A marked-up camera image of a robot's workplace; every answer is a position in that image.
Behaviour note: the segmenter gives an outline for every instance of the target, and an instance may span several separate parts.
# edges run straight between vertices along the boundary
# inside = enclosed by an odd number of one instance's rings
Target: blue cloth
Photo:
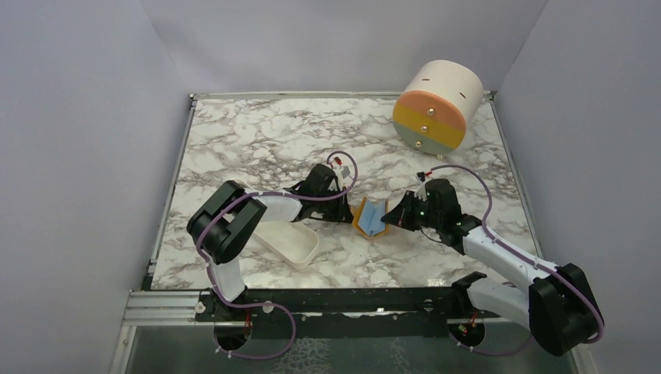
[[[365,206],[362,208],[360,218],[358,219],[358,227],[363,230],[367,236],[374,236],[386,230],[386,224],[381,222],[381,217],[386,214],[386,201],[380,200],[376,204],[369,200],[365,201]]]

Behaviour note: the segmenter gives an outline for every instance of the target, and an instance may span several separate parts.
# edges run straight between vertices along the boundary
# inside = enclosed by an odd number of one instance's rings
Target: white cylinder
[[[395,103],[394,127],[422,151],[449,153],[464,139],[482,96],[482,82],[470,69],[456,62],[429,62]]]

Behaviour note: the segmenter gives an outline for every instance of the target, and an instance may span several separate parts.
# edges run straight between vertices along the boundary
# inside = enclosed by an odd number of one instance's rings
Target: yellow stripe
[[[393,121],[411,129],[418,134],[431,140],[456,149],[464,139],[465,132],[457,130],[443,123],[434,121],[428,115],[413,111],[402,104],[395,104],[393,110]],[[427,126],[427,132],[421,128]]]

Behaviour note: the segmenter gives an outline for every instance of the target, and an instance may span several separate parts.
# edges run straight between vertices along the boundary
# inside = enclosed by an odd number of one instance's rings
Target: marble tabletop
[[[364,196],[390,200],[416,189],[417,171],[438,164],[473,168],[493,192],[489,224],[508,241],[535,252],[521,198],[489,101],[480,105],[462,145],[439,160],[404,144],[391,125],[396,97],[248,97],[198,100],[175,193],[164,229],[152,288],[197,289],[210,285],[204,262],[186,233],[193,213],[229,179],[255,189],[281,189],[305,178],[332,150],[358,162],[359,180],[349,194],[356,206]],[[457,189],[465,213],[478,217],[486,196],[471,175],[443,169]],[[375,240],[349,224],[306,220],[320,236],[320,253],[295,270],[255,240],[240,254],[251,288],[365,288],[449,285],[473,271],[494,272],[419,231],[391,228]]]

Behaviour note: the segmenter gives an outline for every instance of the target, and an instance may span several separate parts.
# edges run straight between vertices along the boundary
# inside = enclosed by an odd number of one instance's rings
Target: gray wall
[[[546,0],[141,0],[189,92],[403,90],[427,62],[500,87]]]
[[[107,372],[187,96],[138,1],[0,3],[0,372]]]
[[[549,0],[497,95],[546,257],[582,266],[599,372],[659,372],[661,2]]]

